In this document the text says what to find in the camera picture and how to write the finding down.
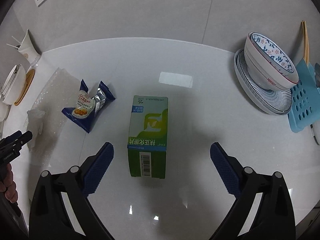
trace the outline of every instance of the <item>white table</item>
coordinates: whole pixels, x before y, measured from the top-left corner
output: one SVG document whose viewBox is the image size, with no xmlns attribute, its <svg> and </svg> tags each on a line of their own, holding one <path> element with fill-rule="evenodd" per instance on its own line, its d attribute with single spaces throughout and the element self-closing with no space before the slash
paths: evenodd
<svg viewBox="0 0 320 240">
<path fill-rule="evenodd" d="M 115 157 L 89 200 L 115 239 L 208 239 L 234 201 L 210 160 L 210 145 L 216 141 L 243 166 L 263 174 L 282 172 L 298 223 L 320 199 L 320 147 L 310 128 L 295 134 L 287 116 L 271 116 L 253 105 L 236 78 L 233 57 L 205 45 L 154 38 L 95 40 L 47 51 L 26 97 L 11 108 L 4 136 L 25 131 L 27 110 L 54 71 L 65 68 L 89 88 L 103 80 L 116 100 L 89 134 L 66 122 L 48 169 L 65 172 L 96 154 L 104 142 L 114 145 Z M 191 76 L 192 82 L 186 87 L 159 83 L 161 72 Z M 169 98 L 164 180 L 130 177 L 127 138 L 134 95 Z M 30 158 L 23 147 L 12 162 L 27 222 L 27 185 L 36 183 L 45 168 L 33 166 Z"/>
</svg>

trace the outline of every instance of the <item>blue dish rack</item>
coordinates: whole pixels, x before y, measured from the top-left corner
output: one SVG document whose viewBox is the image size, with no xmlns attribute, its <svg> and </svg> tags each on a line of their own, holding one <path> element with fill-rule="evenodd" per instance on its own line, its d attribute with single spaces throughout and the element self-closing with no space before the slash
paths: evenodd
<svg viewBox="0 0 320 240">
<path fill-rule="evenodd" d="M 290 128 L 295 133 L 320 119 L 320 88 L 316 87 L 314 68 L 302 59 L 296 69 L 299 82 L 291 88 L 292 109 L 288 114 Z"/>
</svg>

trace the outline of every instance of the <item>human hand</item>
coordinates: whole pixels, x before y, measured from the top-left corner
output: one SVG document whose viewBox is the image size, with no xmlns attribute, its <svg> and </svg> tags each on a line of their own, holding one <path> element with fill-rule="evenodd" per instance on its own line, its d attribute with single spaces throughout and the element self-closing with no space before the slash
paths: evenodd
<svg viewBox="0 0 320 240">
<path fill-rule="evenodd" d="M 7 164 L 8 174 L 4 178 L 3 183 L 0 182 L 0 192 L 5 192 L 6 187 L 8 187 L 8 190 L 4 195 L 11 203 L 15 203 L 18 200 L 18 192 L 16 191 L 17 185 L 13 181 L 13 172 L 11 169 L 11 164 Z"/>
</svg>

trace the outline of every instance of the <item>blue snack wrapper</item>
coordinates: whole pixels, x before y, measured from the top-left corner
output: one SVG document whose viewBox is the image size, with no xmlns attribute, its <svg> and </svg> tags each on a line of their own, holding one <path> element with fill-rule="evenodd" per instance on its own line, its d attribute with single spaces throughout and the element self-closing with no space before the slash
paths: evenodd
<svg viewBox="0 0 320 240">
<path fill-rule="evenodd" d="M 65 107 L 62 113 L 71 121 L 79 125 L 87 133 L 91 130 L 91 125 L 98 111 L 107 103 L 115 100 L 109 88 L 101 81 L 97 94 L 90 98 L 88 87 L 84 80 L 81 81 L 79 97 L 76 107 Z"/>
</svg>

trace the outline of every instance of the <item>green medicine box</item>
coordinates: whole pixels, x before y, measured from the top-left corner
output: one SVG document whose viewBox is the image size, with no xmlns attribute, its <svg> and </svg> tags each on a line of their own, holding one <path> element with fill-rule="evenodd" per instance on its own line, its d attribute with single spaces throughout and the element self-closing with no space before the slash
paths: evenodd
<svg viewBox="0 0 320 240">
<path fill-rule="evenodd" d="M 133 97 L 128 139 L 132 177 L 164 179 L 167 128 L 167 97 Z"/>
</svg>

